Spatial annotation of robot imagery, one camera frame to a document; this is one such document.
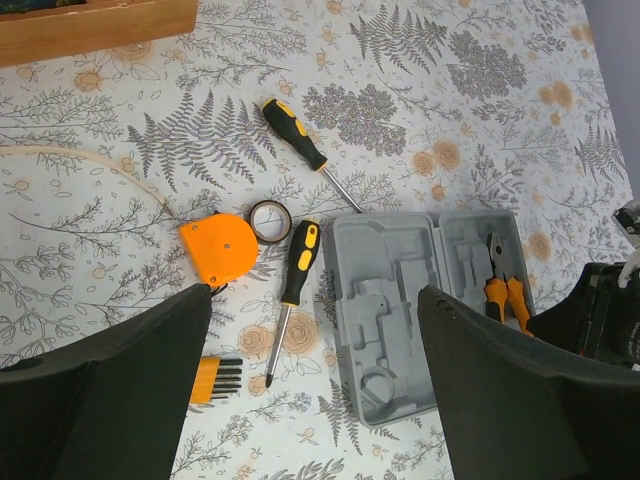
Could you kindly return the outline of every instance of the tool case compartment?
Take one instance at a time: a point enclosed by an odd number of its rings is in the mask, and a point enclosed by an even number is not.
[[[509,211],[360,214],[334,222],[325,261],[335,278],[336,343],[346,367],[343,384],[363,425],[380,428],[436,408],[418,293],[433,285],[484,313],[492,232],[503,238],[531,309]]]

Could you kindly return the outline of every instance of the yellow and black screwdriver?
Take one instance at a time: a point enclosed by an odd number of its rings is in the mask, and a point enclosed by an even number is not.
[[[320,225],[311,220],[303,220],[296,228],[289,245],[289,267],[287,269],[287,280],[284,293],[280,301],[282,302],[282,313],[278,323],[271,358],[267,367],[266,386],[269,388],[273,382],[273,375],[276,371],[276,364],[282,349],[282,341],[287,331],[289,316],[293,307],[300,305],[300,292],[307,281],[309,269],[316,261],[318,248],[320,247]]]
[[[363,213],[360,205],[357,204],[351,195],[349,195],[349,192],[340,185],[336,177],[326,168],[327,157],[318,151],[307,135],[307,130],[304,128],[304,125],[296,118],[296,115],[286,103],[276,100],[275,98],[270,98],[267,100],[267,103],[264,104],[264,107],[262,107],[262,113],[274,132],[288,142],[296,152],[302,155],[313,171],[324,173],[327,180],[336,187],[349,205],[351,205],[356,212]]]

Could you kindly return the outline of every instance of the screwdriver handle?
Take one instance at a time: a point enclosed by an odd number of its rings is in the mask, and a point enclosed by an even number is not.
[[[487,281],[484,293],[487,296],[487,317],[505,323],[504,304],[507,301],[507,284],[493,277]]]
[[[516,277],[511,277],[507,282],[507,301],[518,320],[520,330],[527,335],[533,336],[527,330],[527,322],[531,318],[531,314],[524,299],[524,285]]]
[[[320,248],[320,225],[311,220],[303,220],[296,228],[289,245],[289,268],[282,303],[289,306],[300,305],[300,291],[307,281],[309,269],[316,261]]]
[[[302,155],[312,170],[317,172],[325,166],[327,157],[318,151],[307,129],[286,103],[270,98],[262,107],[262,113],[274,132]]]

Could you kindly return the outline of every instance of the roll of tape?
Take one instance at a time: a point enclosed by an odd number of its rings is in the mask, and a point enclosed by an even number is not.
[[[275,200],[263,200],[256,203],[249,210],[248,217],[249,225],[261,245],[280,243],[287,238],[293,225],[287,207]]]

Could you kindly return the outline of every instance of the orange tape measure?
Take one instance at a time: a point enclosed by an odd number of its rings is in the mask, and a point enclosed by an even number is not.
[[[220,287],[245,275],[258,258],[258,240],[241,217],[216,213],[180,227],[180,237],[203,283]]]

